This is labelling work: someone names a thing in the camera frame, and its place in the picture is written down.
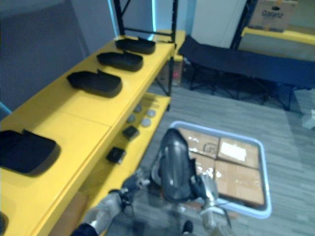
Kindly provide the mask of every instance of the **black metal frame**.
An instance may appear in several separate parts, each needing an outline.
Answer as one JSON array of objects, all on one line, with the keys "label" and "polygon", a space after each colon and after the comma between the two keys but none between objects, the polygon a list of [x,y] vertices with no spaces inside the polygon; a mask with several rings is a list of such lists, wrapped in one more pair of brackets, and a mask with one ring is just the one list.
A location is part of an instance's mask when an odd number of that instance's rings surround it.
[{"label": "black metal frame", "polygon": [[[116,18],[118,23],[118,29],[120,35],[125,35],[125,31],[135,31],[135,32],[141,32],[141,33],[150,33],[150,34],[158,34],[158,35],[164,35],[169,36],[171,40],[169,43],[175,44],[175,34],[176,34],[176,22],[177,22],[177,10],[178,10],[178,0],[173,0],[173,13],[172,13],[172,29],[171,33],[162,33],[162,32],[156,32],[156,31],[148,31],[143,29],[135,29],[135,28],[129,28],[124,26],[123,21],[123,15],[126,12],[131,0],[128,0],[127,3],[124,6],[124,9],[122,10],[120,0],[114,0],[115,5],[115,11],[116,11]],[[174,57],[171,56],[169,60],[169,79],[168,79],[168,90],[166,90],[161,83],[158,83],[158,85],[162,88],[162,90],[166,93],[167,96],[171,96],[172,92],[172,82],[173,82],[173,69],[174,69]]]},{"label": "black metal frame", "polygon": [[[261,81],[259,81],[257,78],[255,77],[250,77],[250,76],[245,76],[246,78],[241,77],[238,79],[235,79],[235,82],[237,83],[237,89],[236,89],[236,95],[231,94],[228,90],[226,90],[224,87],[219,85],[219,82],[222,78],[222,75],[225,74],[226,72],[224,71],[219,71],[216,69],[210,69],[208,67],[204,67],[195,63],[191,63],[192,67],[193,67],[193,75],[190,79],[190,84],[189,84],[189,89],[190,90],[194,90],[197,89],[201,86],[204,86],[205,84],[198,84],[197,86],[194,86],[193,84],[196,83],[196,79],[198,77],[198,75],[202,72],[202,70],[206,69],[206,70],[213,70],[216,72],[217,74],[217,78],[215,79],[215,83],[214,84],[209,84],[207,83],[207,85],[209,85],[209,88],[211,90],[212,95],[215,94],[216,91],[223,91],[224,93],[228,94],[232,99],[236,99],[236,100],[248,100],[248,99],[252,99],[255,97],[261,97],[261,105],[264,105],[265,102],[267,102],[269,100],[269,98],[274,98],[278,103],[280,103],[282,105],[282,107],[286,110],[286,111],[290,111],[291,108],[291,100],[292,100],[292,94],[293,94],[293,90],[295,88],[294,85],[290,85],[290,84],[282,84],[283,87],[288,87],[289,88],[289,92],[288,92],[288,100],[286,103],[284,103],[283,101],[280,100],[279,97],[277,97],[276,95],[274,95],[272,93],[272,91],[267,88],[266,86],[264,86],[263,83],[261,83]],[[240,92],[240,83],[241,80],[243,79],[247,79],[247,80],[252,80],[254,83],[256,83],[257,86],[259,86],[263,91],[261,93],[258,94],[253,94],[253,95],[249,95],[246,97],[240,97],[239,96],[239,92]]]},{"label": "black metal frame", "polygon": [[241,39],[242,39],[242,32],[245,26],[248,25],[252,13],[255,10],[256,4],[257,4],[258,0],[247,0],[245,7],[243,9],[242,15],[241,15],[241,19],[238,23],[237,29],[235,31],[230,49],[233,50],[237,50],[238,46],[240,45]]}]

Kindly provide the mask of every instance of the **black square object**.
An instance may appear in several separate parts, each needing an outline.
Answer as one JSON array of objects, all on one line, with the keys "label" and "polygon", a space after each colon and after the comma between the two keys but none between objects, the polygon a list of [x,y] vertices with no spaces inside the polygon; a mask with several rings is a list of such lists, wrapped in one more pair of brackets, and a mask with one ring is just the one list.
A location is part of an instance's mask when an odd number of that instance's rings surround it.
[{"label": "black square object", "polygon": [[139,135],[139,131],[131,125],[123,131],[123,134],[128,140],[132,140]]},{"label": "black square object", "polygon": [[109,154],[107,155],[106,159],[109,160],[110,162],[121,164],[125,154],[126,154],[125,150],[119,147],[113,147],[110,150]]}]

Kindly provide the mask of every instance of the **shelf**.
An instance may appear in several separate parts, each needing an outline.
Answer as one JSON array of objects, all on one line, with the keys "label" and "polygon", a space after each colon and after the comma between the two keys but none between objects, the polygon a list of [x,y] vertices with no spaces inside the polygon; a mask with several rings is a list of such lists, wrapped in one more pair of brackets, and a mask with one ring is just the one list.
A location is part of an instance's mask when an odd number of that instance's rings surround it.
[{"label": "shelf", "polygon": [[247,33],[315,45],[315,29],[312,28],[289,26],[284,32],[272,32],[244,27],[242,37]]},{"label": "shelf", "polygon": [[[162,33],[171,33],[171,30],[167,30],[167,29],[159,29],[157,31],[162,32]],[[185,36],[186,36],[186,32],[184,30],[177,30],[176,31],[176,37],[175,37],[176,48],[174,50],[174,60],[175,61],[183,61],[183,59],[184,59],[184,57],[182,55],[178,54],[178,50],[181,48],[182,44],[184,43]],[[153,37],[153,41],[155,41],[157,43],[158,43],[158,41],[168,42],[169,40],[170,40],[170,37],[164,36],[164,35],[155,34]]]},{"label": "shelf", "polygon": [[[120,189],[123,181],[134,173],[169,102],[169,97],[152,93],[146,93],[141,99],[142,111],[134,113],[136,115],[135,122],[126,123],[122,127],[123,130],[133,125],[139,130],[140,134],[133,140],[128,141],[120,131],[110,145],[110,148],[105,152],[104,157],[95,165],[95,168],[91,171],[80,189],[80,191],[90,199],[88,208],[97,205],[97,203],[107,195],[109,190]],[[150,118],[152,123],[149,127],[143,127],[140,123],[142,118],[149,118],[146,115],[149,109],[155,110],[156,115]],[[111,147],[123,148],[126,151],[122,164],[112,164],[105,159]]]},{"label": "shelf", "polygon": [[[25,128],[61,146],[53,166],[37,177],[1,168],[1,211],[9,218],[4,236],[50,232],[168,60],[173,47],[168,43],[157,44],[153,54],[142,55],[141,70],[127,72],[97,62],[97,54],[118,51],[111,41],[3,119],[2,130]],[[76,90],[66,79],[72,72],[95,72],[98,68],[121,77],[123,89],[117,96],[105,98]]]}]

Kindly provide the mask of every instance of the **gray floor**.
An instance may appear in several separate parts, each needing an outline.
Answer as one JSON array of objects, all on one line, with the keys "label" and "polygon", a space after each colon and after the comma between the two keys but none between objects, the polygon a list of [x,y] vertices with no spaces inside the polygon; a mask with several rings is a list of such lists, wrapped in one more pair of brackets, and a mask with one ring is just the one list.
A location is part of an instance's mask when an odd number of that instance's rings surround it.
[{"label": "gray floor", "polygon": [[[295,110],[286,112],[281,107],[175,87],[171,110],[160,123],[141,166],[151,167],[163,134],[175,120],[256,138],[265,146],[273,212],[265,220],[242,215],[232,219],[235,235],[315,235],[315,131],[301,126],[301,114],[315,108],[315,92],[297,91],[294,100]],[[196,234],[205,235],[196,212],[142,191],[134,202],[134,217],[120,214],[108,235],[179,235],[187,219],[195,223]]]}]

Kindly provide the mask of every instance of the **metal rod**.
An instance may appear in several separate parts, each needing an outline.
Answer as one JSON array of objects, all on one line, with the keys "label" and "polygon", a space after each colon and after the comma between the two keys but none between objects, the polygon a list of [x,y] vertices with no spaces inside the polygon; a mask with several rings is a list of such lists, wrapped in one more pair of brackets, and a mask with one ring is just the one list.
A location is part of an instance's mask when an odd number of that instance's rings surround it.
[{"label": "metal rod", "polygon": [[178,0],[173,0],[172,35],[171,35],[172,43],[175,43],[177,10],[178,10]]},{"label": "metal rod", "polygon": [[164,88],[163,84],[161,84],[161,82],[159,80],[157,80],[157,79],[156,79],[156,83],[160,86],[160,88],[163,90],[163,92],[165,92],[165,94],[168,96],[168,92]]},{"label": "metal rod", "polygon": [[167,96],[171,96],[171,93],[172,93],[173,69],[174,69],[174,58],[171,57],[170,60],[169,60],[168,95]]},{"label": "metal rod", "polygon": [[123,12],[122,12],[122,16],[124,15],[125,11],[127,10],[127,7],[128,7],[128,5],[129,5],[130,1],[131,1],[131,0],[128,0],[128,2],[126,3],[126,5],[125,5],[125,7],[124,7],[124,9],[123,9]]},{"label": "metal rod", "polygon": [[115,5],[115,11],[116,11],[116,18],[119,28],[119,34],[124,35],[125,29],[124,29],[124,23],[123,23],[123,15],[122,15],[122,8],[120,6],[120,0],[114,0]]},{"label": "metal rod", "polygon": [[153,34],[159,34],[159,35],[165,35],[165,36],[172,36],[171,33],[162,33],[162,32],[148,31],[148,30],[135,29],[135,28],[129,28],[129,27],[125,27],[125,30],[141,32],[141,33],[153,33]]}]

